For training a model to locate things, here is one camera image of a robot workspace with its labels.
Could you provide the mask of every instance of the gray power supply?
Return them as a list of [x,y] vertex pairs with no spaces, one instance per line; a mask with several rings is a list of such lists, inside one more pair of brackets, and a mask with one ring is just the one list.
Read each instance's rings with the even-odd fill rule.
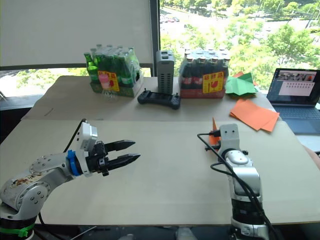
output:
[[175,58],[171,51],[163,50],[156,52],[156,69],[158,92],[161,94],[172,94]]

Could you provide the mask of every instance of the yellow label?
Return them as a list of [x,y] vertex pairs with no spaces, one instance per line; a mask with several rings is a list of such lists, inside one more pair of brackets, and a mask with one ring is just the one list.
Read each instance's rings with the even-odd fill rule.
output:
[[108,75],[109,79],[109,90],[113,90],[116,92],[120,91],[117,74],[109,71],[98,71],[99,75]]
[[224,86],[224,72],[215,72],[203,75],[202,92],[204,94],[219,92]]

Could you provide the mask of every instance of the soda bottle pack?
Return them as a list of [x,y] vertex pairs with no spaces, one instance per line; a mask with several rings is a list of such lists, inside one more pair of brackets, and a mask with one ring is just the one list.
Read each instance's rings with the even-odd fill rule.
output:
[[[91,48],[90,51],[91,53],[84,53],[84,56],[91,83],[95,84],[95,89],[91,84],[93,91],[102,92],[103,89],[129,96],[126,91],[130,90],[126,88],[132,89],[140,79],[140,64],[135,49],[97,44],[96,48]],[[97,84],[100,84],[100,91],[97,91]]]
[[179,73],[182,98],[222,98],[229,76],[230,57],[225,49],[186,49]]

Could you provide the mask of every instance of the laptop screen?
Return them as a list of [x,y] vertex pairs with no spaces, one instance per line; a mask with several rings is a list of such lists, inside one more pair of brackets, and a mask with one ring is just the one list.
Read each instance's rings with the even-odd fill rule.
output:
[[320,96],[320,70],[277,68],[267,95],[272,104],[315,106]]

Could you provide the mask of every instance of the laptop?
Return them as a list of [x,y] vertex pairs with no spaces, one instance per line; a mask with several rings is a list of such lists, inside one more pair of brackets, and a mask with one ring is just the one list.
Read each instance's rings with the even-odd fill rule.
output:
[[295,134],[320,134],[320,69],[277,68],[267,98]]

